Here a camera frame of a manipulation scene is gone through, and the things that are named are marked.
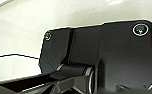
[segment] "white wall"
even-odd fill
[[[112,21],[152,21],[151,0],[14,0],[0,7],[0,55],[39,57],[44,33]],[[0,80],[40,73],[37,60],[0,58]]]

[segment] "cable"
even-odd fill
[[[28,58],[38,59],[38,60],[40,60],[40,61],[48,64],[53,70],[55,70],[50,63],[44,61],[43,59],[37,58],[37,57],[32,57],[32,56],[27,56],[27,55],[21,55],[21,54],[8,54],[8,55],[1,55],[0,58],[1,57],[7,57],[7,56],[22,56],[22,57],[28,57]]]

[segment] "black device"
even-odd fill
[[[42,75],[2,82],[0,89],[12,94],[152,91],[152,23],[136,20],[49,30],[40,58],[57,70],[39,62]]]

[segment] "black panel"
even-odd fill
[[[75,29],[70,61],[87,65],[97,64],[99,34],[100,26]]]
[[[136,34],[133,32],[135,26],[137,28],[134,30],[138,30]],[[94,66],[100,59],[98,87],[108,92],[115,92],[116,84],[144,90],[152,84],[151,22],[114,22],[101,26],[58,29],[50,33],[51,39],[43,42],[41,58],[55,68],[61,61],[63,64],[70,61],[71,65]],[[52,71],[45,63],[40,64],[42,73]]]
[[[140,23],[149,27],[144,36],[133,33],[133,27]],[[105,76],[98,82],[103,82],[105,90],[115,92],[115,84],[148,89],[152,83],[152,24],[147,21],[104,24],[99,54]]]
[[[48,32],[51,34],[51,39],[44,39],[40,58],[56,69],[66,56],[70,29],[58,29]],[[44,74],[53,71],[48,64],[41,61],[40,67]]]

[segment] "black cable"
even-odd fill
[[[0,58],[1,57],[7,57],[7,56],[22,56],[22,57],[28,57],[28,58],[38,59],[38,60],[40,60],[40,61],[48,64],[53,70],[55,70],[50,63],[44,61],[43,59],[37,58],[37,57],[32,57],[32,56],[27,56],[27,55],[21,55],[21,54],[8,54],[8,55],[1,55]]]

